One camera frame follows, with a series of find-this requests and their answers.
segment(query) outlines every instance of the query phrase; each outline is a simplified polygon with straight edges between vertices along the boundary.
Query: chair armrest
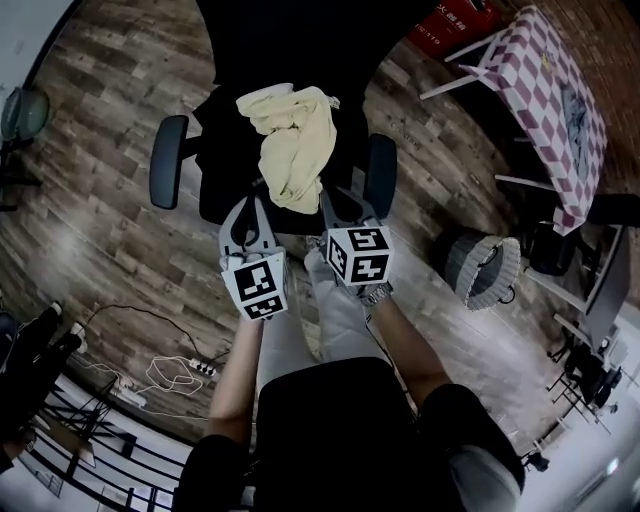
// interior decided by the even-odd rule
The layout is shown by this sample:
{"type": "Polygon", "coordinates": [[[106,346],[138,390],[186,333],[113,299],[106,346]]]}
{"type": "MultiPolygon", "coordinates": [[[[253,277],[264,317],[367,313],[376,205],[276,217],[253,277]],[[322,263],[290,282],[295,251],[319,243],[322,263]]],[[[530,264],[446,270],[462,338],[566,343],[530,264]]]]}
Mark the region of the chair armrest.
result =
{"type": "Polygon", "coordinates": [[[171,116],[162,120],[151,153],[149,195],[158,208],[172,210],[178,204],[178,186],[182,170],[182,144],[187,135],[189,118],[171,116]]]}
{"type": "Polygon", "coordinates": [[[391,210],[398,178],[398,150],[386,135],[374,133],[369,137],[369,170],[364,183],[364,199],[380,219],[391,210]]]}

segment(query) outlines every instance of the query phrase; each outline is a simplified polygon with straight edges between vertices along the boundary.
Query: wristwatch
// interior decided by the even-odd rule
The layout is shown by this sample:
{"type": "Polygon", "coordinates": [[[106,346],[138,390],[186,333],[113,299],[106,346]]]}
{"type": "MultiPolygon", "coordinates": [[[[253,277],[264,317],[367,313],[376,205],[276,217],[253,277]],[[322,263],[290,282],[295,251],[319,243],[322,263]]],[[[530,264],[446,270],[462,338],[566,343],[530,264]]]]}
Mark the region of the wristwatch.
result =
{"type": "Polygon", "coordinates": [[[391,283],[388,281],[386,283],[374,285],[373,289],[370,288],[372,287],[367,286],[363,290],[364,293],[362,295],[358,295],[360,302],[366,308],[376,305],[385,297],[390,297],[393,293],[393,286],[391,286],[391,283]]]}

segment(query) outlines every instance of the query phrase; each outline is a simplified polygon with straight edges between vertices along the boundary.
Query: power strip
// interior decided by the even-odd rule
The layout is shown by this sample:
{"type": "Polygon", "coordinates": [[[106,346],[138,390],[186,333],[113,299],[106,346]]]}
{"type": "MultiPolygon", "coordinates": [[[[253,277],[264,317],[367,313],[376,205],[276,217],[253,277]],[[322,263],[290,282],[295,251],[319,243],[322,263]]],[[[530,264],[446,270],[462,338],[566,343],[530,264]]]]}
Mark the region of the power strip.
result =
{"type": "Polygon", "coordinates": [[[194,370],[198,370],[201,373],[204,373],[207,377],[211,379],[216,379],[218,376],[218,371],[212,366],[207,365],[200,361],[200,359],[196,359],[195,357],[189,361],[189,366],[194,370]]]}

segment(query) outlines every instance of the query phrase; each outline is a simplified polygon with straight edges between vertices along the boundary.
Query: white cable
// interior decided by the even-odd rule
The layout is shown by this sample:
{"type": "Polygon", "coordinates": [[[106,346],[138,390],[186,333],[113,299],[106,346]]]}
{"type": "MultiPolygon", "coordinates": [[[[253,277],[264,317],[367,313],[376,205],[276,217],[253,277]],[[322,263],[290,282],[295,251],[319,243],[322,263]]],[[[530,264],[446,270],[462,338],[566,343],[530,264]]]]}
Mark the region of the white cable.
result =
{"type": "Polygon", "coordinates": [[[149,364],[149,367],[147,368],[147,371],[145,372],[145,375],[147,376],[147,378],[153,382],[153,385],[141,389],[139,391],[136,391],[135,394],[139,395],[140,393],[144,393],[145,391],[148,391],[150,389],[159,389],[160,391],[162,391],[163,393],[177,393],[178,395],[185,395],[185,396],[191,396],[193,395],[195,392],[200,391],[200,389],[202,388],[202,386],[204,386],[204,383],[200,380],[200,379],[196,379],[193,374],[191,373],[191,371],[189,370],[189,367],[184,364],[184,361],[189,361],[186,357],[182,357],[182,356],[170,356],[170,357],[165,357],[165,356],[156,356],[151,360],[151,363],[149,364]],[[162,372],[160,371],[160,368],[158,368],[158,361],[178,361],[182,367],[185,369],[185,371],[188,373],[187,375],[176,375],[172,380],[167,379],[162,372]],[[158,372],[158,375],[160,375],[160,377],[162,377],[166,382],[168,382],[170,384],[170,386],[167,387],[163,387],[160,385],[160,383],[156,382],[155,380],[153,380],[153,377],[151,377],[151,375],[149,375],[149,372],[151,371],[152,368],[156,369],[156,372],[158,372]],[[179,379],[188,379],[186,382],[179,382],[179,379]],[[180,385],[185,385],[185,386],[189,386],[191,384],[194,384],[195,382],[197,382],[199,385],[198,387],[196,387],[195,389],[186,392],[186,391],[179,391],[177,389],[174,389],[174,387],[177,384],[180,385]]]}
{"type": "Polygon", "coordinates": [[[141,411],[146,412],[147,414],[153,414],[154,416],[168,416],[169,418],[178,418],[185,420],[198,420],[198,421],[208,421],[209,418],[203,418],[202,416],[176,416],[173,414],[167,414],[166,412],[153,412],[147,411],[146,409],[140,409],[141,411]]]}
{"type": "MultiPolygon", "coordinates": [[[[89,361],[87,361],[86,359],[80,357],[79,355],[76,354],[76,358],[84,361],[85,363],[88,363],[89,361]]],[[[144,393],[145,391],[148,391],[150,389],[158,389],[160,391],[162,391],[163,393],[176,393],[179,395],[185,395],[185,396],[191,396],[194,393],[196,393],[197,391],[200,391],[200,389],[204,386],[204,383],[200,380],[197,379],[193,376],[193,374],[191,373],[191,371],[189,370],[189,368],[187,367],[186,364],[184,364],[184,361],[189,361],[189,359],[187,359],[186,357],[182,357],[182,356],[170,356],[170,357],[166,357],[166,356],[156,356],[151,360],[151,363],[149,364],[149,367],[147,368],[145,375],[147,376],[147,378],[153,383],[151,386],[148,386],[144,389],[140,389],[138,391],[136,391],[134,394],[139,395],[140,393],[144,393]],[[173,379],[169,380],[167,377],[164,376],[164,374],[160,371],[160,368],[158,368],[157,362],[158,361],[178,361],[182,367],[185,369],[185,371],[188,373],[188,375],[176,375],[173,379]],[[158,374],[160,375],[160,377],[162,379],[164,379],[166,382],[168,382],[170,385],[169,387],[163,387],[162,385],[160,385],[160,383],[156,382],[153,377],[151,377],[151,375],[149,375],[149,372],[151,371],[152,368],[155,368],[156,371],[158,372],[158,374]],[[180,382],[180,379],[186,379],[185,382],[180,382]],[[198,387],[196,387],[195,389],[186,392],[186,391],[180,391],[177,389],[174,389],[174,387],[176,385],[190,385],[197,382],[198,383],[198,387]]],[[[110,372],[116,375],[116,377],[118,378],[118,384],[120,385],[121,380],[125,381],[127,380],[127,377],[125,377],[122,373],[117,372],[116,370],[114,370],[113,368],[110,368],[109,366],[107,366],[106,364],[103,363],[96,363],[96,364],[82,364],[82,362],[78,361],[78,364],[80,366],[82,366],[83,368],[89,370],[91,368],[95,368],[96,370],[102,371],[102,372],[110,372]]],[[[193,419],[193,420],[206,420],[207,418],[202,418],[202,417],[196,417],[196,416],[174,416],[171,414],[165,414],[165,413],[156,413],[156,412],[151,412],[151,411],[147,411],[146,409],[143,409],[142,407],[140,407],[141,411],[147,412],[149,414],[155,414],[155,415],[159,415],[159,416],[169,416],[172,418],[184,418],[184,419],[193,419]]]]}
{"type": "MultiPolygon", "coordinates": [[[[89,363],[89,361],[87,361],[83,357],[80,357],[78,354],[76,354],[75,357],[76,359],[79,359],[84,363],[89,363]]],[[[113,368],[109,368],[106,364],[96,363],[96,364],[87,365],[87,364],[82,364],[82,362],[78,362],[78,364],[82,366],[85,370],[90,370],[91,368],[95,368],[96,370],[99,370],[101,372],[109,372],[109,373],[115,374],[115,376],[118,378],[118,385],[120,385],[120,379],[125,380],[125,376],[122,373],[115,371],[113,368]]]]}

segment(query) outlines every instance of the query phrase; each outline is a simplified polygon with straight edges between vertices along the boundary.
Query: gray basket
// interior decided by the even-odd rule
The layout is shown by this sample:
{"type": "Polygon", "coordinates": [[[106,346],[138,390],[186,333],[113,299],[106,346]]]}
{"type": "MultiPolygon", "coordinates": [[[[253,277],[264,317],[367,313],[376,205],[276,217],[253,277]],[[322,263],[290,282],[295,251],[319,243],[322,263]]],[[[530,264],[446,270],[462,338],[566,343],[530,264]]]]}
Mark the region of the gray basket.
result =
{"type": "Polygon", "coordinates": [[[436,246],[446,254],[440,255],[442,263],[435,270],[467,309],[477,311],[513,301],[513,285],[520,272],[518,240],[463,228],[453,238],[449,236],[448,243],[436,246]]]}

